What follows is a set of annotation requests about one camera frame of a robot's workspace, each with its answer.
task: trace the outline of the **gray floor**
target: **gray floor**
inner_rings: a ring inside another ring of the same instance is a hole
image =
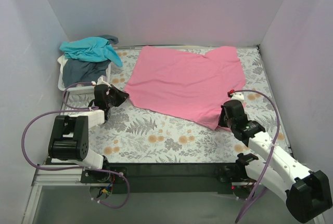
[[[131,194],[118,210],[92,202],[89,188],[43,187],[34,224],[232,224],[243,201],[223,199],[213,193]],[[124,195],[113,195],[110,202],[121,203]],[[247,212],[240,224],[297,224],[284,203],[268,192]]]

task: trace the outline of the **turquoise cloth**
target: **turquoise cloth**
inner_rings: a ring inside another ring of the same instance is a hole
[[[65,53],[67,59],[78,59],[87,62],[111,60],[116,66],[123,66],[118,54],[105,38],[89,37],[80,41],[65,41],[62,42],[59,49]]]

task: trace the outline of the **pink cloth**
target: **pink cloth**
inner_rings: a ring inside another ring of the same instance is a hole
[[[235,47],[200,55],[145,46],[124,90],[138,108],[216,129],[227,92],[244,85]]]

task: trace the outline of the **white wall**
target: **white wall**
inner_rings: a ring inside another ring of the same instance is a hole
[[[333,0],[284,0],[261,44],[295,156],[333,189]],[[333,210],[324,214],[333,223]]]
[[[101,33],[119,45],[261,43],[283,0],[49,0],[70,40]]]
[[[35,169],[21,154],[23,129],[40,113],[58,109],[58,47],[67,39],[47,0],[0,0],[0,223],[18,224]],[[42,162],[54,117],[28,134],[30,157]]]

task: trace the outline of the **floral pattern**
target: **floral pattern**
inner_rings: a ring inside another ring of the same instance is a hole
[[[180,49],[205,54],[212,48]],[[123,90],[129,80],[140,49],[118,50],[123,67],[111,65],[110,83]],[[246,85],[271,97],[262,61],[256,48],[237,49]],[[85,107],[93,94],[69,95],[68,103]],[[272,106],[259,94],[245,94],[245,111],[249,118],[261,123],[271,136],[276,132],[276,119]],[[198,163],[234,162],[240,152],[249,153],[242,142],[221,128],[210,130],[194,122],[134,107],[129,100],[109,111],[109,120],[89,130],[89,145],[110,162],[119,163]],[[288,151],[283,131],[277,140]]]

